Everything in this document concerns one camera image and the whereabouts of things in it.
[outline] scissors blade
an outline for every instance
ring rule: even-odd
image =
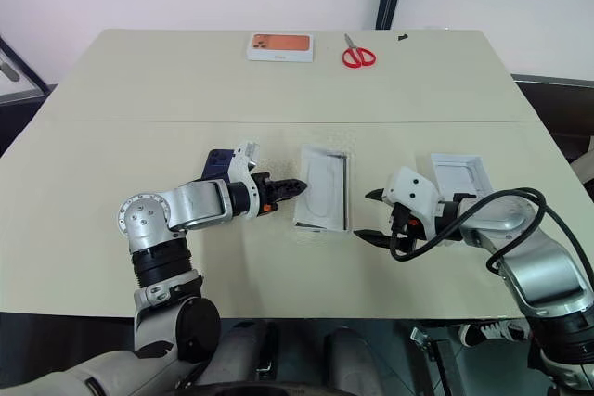
[[[349,48],[356,48],[356,45],[353,43],[349,35],[346,33],[344,34],[344,40],[346,41],[346,44],[349,45]]]

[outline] floor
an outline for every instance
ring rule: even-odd
[[[223,333],[238,319],[223,321]],[[429,378],[408,359],[418,350],[407,339],[415,321],[367,319],[279,319],[279,381],[322,383],[323,340],[340,326],[363,336],[374,356],[386,396],[444,395],[435,363]],[[424,328],[433,339],[450,339],[468,396],[547,394],[549,379],[526,368],[527,343],[505,340],[463,348],[453,327]],[[99,319],[0,313],[0,388],[64,370],[104,351],[132,348],[132,319]]]
[[[278,380],[320,383],[323,338],[339,326],[349,326],[368,341],[386,395],[431,395],[422,388],[416,388],[415,373],[411,373],[408,363],[409,349],[416,349],[408,340],[410,328],[420,326],[414,321],[318,319],[284,320],[278,323],[281,338]],[[425,332],[433,339],[452,341],[462,385],[468,396],[547,394],[550,380],[540,372],[526,368],[527,342],[494,340],[469,349],[459,343],[454,327],[426,328]],[[444,395],[437,365],[428,365],[435,396]]]

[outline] white table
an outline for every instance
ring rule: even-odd
[[[0,159],[0,310],[132,315],[136,280],[127,240],[116,225],[121,202],[137,192],[167,190],[195,178],[210,149],[232,148],[246,138],[261,145],[258,171],[271,172],[274,178],[298,175],[301,144],[348,150],[353,155],[350,193],[354,228],[384,231],[388,230],[389,208],[364,199],[364,195],[382,187],[390,172],[408,165],[432,178],[432,152],[479,154],[495,189],[530,185],[542,190],[549,204],[572,227],[588,255],[594,253],[594,206],[511,78],[502,74],[497,58],[480,34],[453,32],[462,48],[460,52],[475,52],[475,65],[487,61],[485,64],[495,72],[494,79],[485,75],[484,83],[500,92],[498,107],[484,100],[493,91],[481,92],[480,82],[469,82],[461,73],[453,74],[458,83],[448,84],[447,95],[426,95],[422,101],[404,107],[403,97],[392,96],[394,84],[386,79],[390,78],[389,70],[383,66],[397,60],[400,46],[394,54],[386,49],[382,54],[379,51],[382,40],[388,44],[395,40],[391,33],[353,33],[356,42],[378,53],[376,74],[376,68],[342,70],[338,53],[343,45],[336,38],[342,38],[342,34],[338,32],[316,34],[313,64],[243,64],[242,40],[247,43],[248,35],[213,33],[213,40],[239,45],[235,49],[225,47],[224,52],[231,55],[235,51],[234,57],[229,56],[229,64],[236,67],[234,71],[240,78],[245,75],[239,66],[268,74],[277,70],[278,76],[269,77],[279,83],[279,78],[291,77],[294,67],[295,78],[307,81],[317,64],[320,70],[336,73],[316,78],[319,90],[329,92],[329,101],[335,104],[338,102],[331,94],[333,85],[336,95],[347,95],[349,90],[343,83],[349,76],[358,76],[358,83],[349,85],[359,85],[361,92],[368,86],[378,88],[382,95],[367,95],[365,100],[349,96],[342,101],[348,107],[338,109],[340,118],[334,119],[330,107],[320,105],[318,114],[308,114],[311,110],[288,105],[285,96],[273,96],[274,89],[253,83],[244,84],[242,97],[223,101],[220,96],[213,100],[219,95],[216,83],[198,73],[194,74],[195,85],[184,80],[177,84],[174,94],[159,100],[161,94],[155,91],[160,91],[163,79],[171,76],[155,78],[152,71],[138,87],[142,95],[133,96],[133,85],[124,73],[118,78],[104,77],[113,70],[113,64],[130,65],[128,73],[139,73],[136,63],[144,64],[148,70],[141,48],[152,42],[153,51],[171,55],[165,43],[179,41],[176,48],[181,54],[172,66],[179,70],[183,67],[179,60],[185,58],[187,64],[194,60],[182,51],[181,43],[207,43],[211,34],[104,33]],[[410,32],[408,41],[414,43],[420,36],[422,42],[437,43],[431,48],[447,47],[442,41],[447,41],[449,35]],[[138,41],[144,44],[137,47],[134,57],[125,43],[136,45]],[[331,47],[335,47],[336,60],[329,57]],[[201,57],[209,56],[209,51],[202,49]],[[470,66],[456,56],[452,55],[452,60],[457,61],[451,64],[452,72]],[[417,64],[403,64],[402,70],[408,70],[409,76],[398,76],[403,80],[421,79],[417,74],[420,68]],[[443,65],[441,70],[448,70],[448,66]],[[437,92],[435,80],[427,84]],[[407,83],[407,89],[413,86]],[[229,92],[236,87],[225,84],[220,88]],[[106,95],[108,90],[109,95],[97,96],[97,91]],[[295,99],[300,91],[303,90],[299,87],[287,89],[287,95]],[[190,101],[191,92],[195,95]],[[144,96],[147,106],[136,109],[135,104],[142,102],[143,95],[148,95]],[[246,98],[261,107],[250,114]],[[401,109],[397,116],[408,116],[411,122],[379,113],[381,108],[391,108],[393,113]],[[416,113],[427,116],[413,119],[415,108]],[[262,119],[257,119],[258,109],[262,110]],[[446,119],[440,120],[438,109]],[[248,114],[242,115],[238,110]],[[434,249],[413,262],[398,263],[391,260],[385,249],[374,248],[353,235],[311,234],[293,229],[294,203],[282,204],[280,211],[254,221],[238,218],[188,236],[193,263],[205,276],[204,294],[214,301],[222,316],[519,315],[500,279],[485,270],[487,253],[483,250],[455,243]],[[559,230],[551,224],[544,227],[567,246]]]

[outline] table surface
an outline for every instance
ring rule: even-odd
[[[195,178],[210,149],[232,148],[244,139],[261,145],[257,170],[271,172],[274,178],[299,174],[302,144],[348,151],[352,155],[353,226],[384,231],[388,230],[389,209],[363,197],[382,187],[392,171],[407,165],[433,179],[431,153],[481,155],[495,189],[530,185],[542,190],[592,257],[594,206],[484,37],[477,32],[408,34],[409,39],[399,44],[433,41],[437,44],[430,49],[437,53],[450,48],[451,64],[441,64],[441,70],[431,61],[429,68],[419,63],[398,65],[404,47],[388,51],[395,41],[393,32],[353,32],[356,42],[378,54],[378,66],[349,71],[340,67],[339,32],[315,33],[312,64],[244,63],[248,32],[104,32],[0,159],[0,310],[133,315],[136,280],[127,240],[116,225],[121,202],[137,192],[168,190]],[[450,39],[457,44],[442,42]],[[201,50],[201,61],[218,57],[211,52],[219,45],[208,46],[211,41],[222,46],[217,51],[227,55],[237,78],[249,78],[245,70],[261,70],[275,88],[227,82],[219,84],[221,93],[217,83],[198,70],[193,75],[193,97],[163,96],[163,79],[179,74],[175,71],[185,67],[183,59],[188,65],[195,61],[186,47],[201,42],[207,46]],[[155,60],[164,61],[174,54],[170,45],[178,52],[174,63],[162,65],[159,77],[154,71],[147,73],[138,87],[140,95],[134,94],[134,83],[125,73],[114,77],[113,64],[126,66],[135,78],[140,75],[136,64],[149,69],[146,47],[153,48],[154,56],[162,53]],[[334,58],[330,58],[328,48],[334,46]],[[474,64],[459,57],[470,53],[477,55]],[[446,56],[434,56],[433,62],[436,58],[445,60]],[[403,80],[423,79],[418,74],[423,69],[439,79],[447,78],[442,71],[451,72],[456,81],[445,82],[448,95],[438,95],[439,82],[427,79],[432,87],[419,87],[423,100],[408,102],[409,98],[393,91],[390,67],[384,64],[399,67],[401,71],[394,70]],[[327,76],[316,75],[315,66]],[[489,91],[481,92],[476,77],[470,81],[464,77],[459,72],[464,67],[473,73],[484,70],[484,89]],[[192,72],[184,70],[187,76]],[[488,70],[492,77],[486,75]],[[208,72],[217,73],[213,68]],[[311,88],[301,87],[311,77],[318,90],[330,94],[336,84],[336,95],[347,95],[343,83],[349,76],[358,77],[349,84],[358,91],[375,93],[365,100],[342,96],[341,103],[348,107],[336,108],[339,119],[328,104],[312,113],[288,103],[304,92],[300,89]],[[276,87],[290,79],[294,88],[288,88],[286,96],[277,95]],[[189,79],[173,85],[178,93],[184,89],[190,93]],[[242,95],[224,96],[234,88]],[[413,88],[408,82],[407,91]],[[494,95],[493,90],[501,93],[496,108],[493,100],[485,100]],[[250,108],[247,98],[258,107]],[[311,100],[303,97],[304,103]],[[335,95],[327,100],[339,104]],[[438,109],[445,115],[437,113]],[[394,115],[387,117],[386,110]],[[290,201],[265,217],[249,222],[237,218],[188,235],[193,263],[205,276],[204,294],[222,316],[479,318],[520,314],[500,279],[485,270],[486,251],[452,243],[413,262],[393,262],[384,249],[352,234],[313,234],[292,228],[293,209]],[[549,222],[544,229],[568,246]]]
[[[537,121],[480,32],[349,32],[377,64],[341,63],[343,32],[313,32],[314,62],[246,58],[249,32],[103,32],[44,106],[60,120]]]

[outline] black cable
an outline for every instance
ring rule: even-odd
[[[398,249],[396,247],[397,234],[393,232],[392,236],[390,237],[390,253],[392,254],[392,257],[399,262],[407,262],[416,257],[419,257],[420,255],[428,252],[430,249],[437,246],[437,244],[444,241],[452,233],[459,230],[462,224],[470,217],[472,217],[473,214],[476,213],[478,210],[482,209],[491,201],[494,201],[495,199],[502,197],[525,198],[535,203],[538,206],[538,210],[533,221],[517,238],[512,240],[508,245],[499,249],[495,254],[489,257],[489,259],[486,262],[486,268],[490,272],[498,275],[498,269],[495,267],[495,263],[498,262],[504,255],[510,253],[514,248],[523,243],[530,235],[532,235],[542,223],[542,220],[546,213],[561,228],[561,230],[565,233],[567,238],[569,238],[569,241],[571,242],[575,252],[577,253],[577,257],[584,266],[584,270],[586,271],[586,275],[588,277],[590,286],[594,288],[594,271],[592,270],[592,266],[588,260],[588,257],[584,252],[582,246],[580,245],[579,241],[577,240],[577,238],[575,238],[575,235],[572,233],[571,229],[569,229],[567,224],[562,220],[562,218],[547,205],[545,196],[538,190],[530,187],[520,187],[517,189],[501,190],[481,199],[480,201],[472,205],[470,208],[468,208],[468,210],[461,214],[456,220],[452,221],[448,226],[446,226],[445,229],[441,233],[439,233],[435,238],[429,240],[427,243],[425,243],[425,245],[423,245],[419,249],[413,250],[412,252],[406,254],[398,254]]]
[[[539,192],[538,192],[538,194],[539,194],[538,199],[543,200],[543,205],[546,205],[546,200],[545,200],[544,196],[542,194],[540,194]],[[454,232],[459,230],[459,228],[462,226],[462,224],[466,220],[471,218],[477,211],[482,209],[488,203],[490,203],[491,201],[494,201],[498,198],[509,197],[509,196],[516,196],[516,197],[522,197],[522,198],[527,198],[527,199],[533,198],[532,195],[530,195],[528,192],[525,192],[522,189],[500,190],[498,192],[495,192],[495,193],[481,199],[477,203],[473,204],[470,208],[468,208],[467,211],[462,213],[456,220],[452,221],[448,226],[446,226],[444,228],[444,230],[442,232],[440,232],[435,238],[427,241],[427,243],[425,243],[420,248],[415,249],[412,252],[409,252],[407,254],[400,255],[397,253],[397,247],[395,245],[395,242],[397,240],[397,235],[393,232],[392,237],[390,238],[390,253],[392,254],[392,257],[399,262],[407,262],[409,260],[417,258],[420,255],[428,252],[430,249],[433,249],[435,246],[437,246],[439,243],[444,241],[446,238],[448,238]],[[535,224],[535,221],[533,221],[530,224],[530,226],[528,226],[526,228],[526,231],[524,231],[523,234],[528,232],[528,230],[530,230],[531,232],[529,232],[525,236],[525,238],[523,238],[521,240],[521,242],[524,241],[526,238],[528,238],[532,234],[532,232],[534,232],[536,230],[536,228],[538,227],[539,224],[540,224],[540,221],[536,222],[536,224]],[[510,242],[510,244],[512,244],[512,243],[515,244],[516,240],[513,240]]]

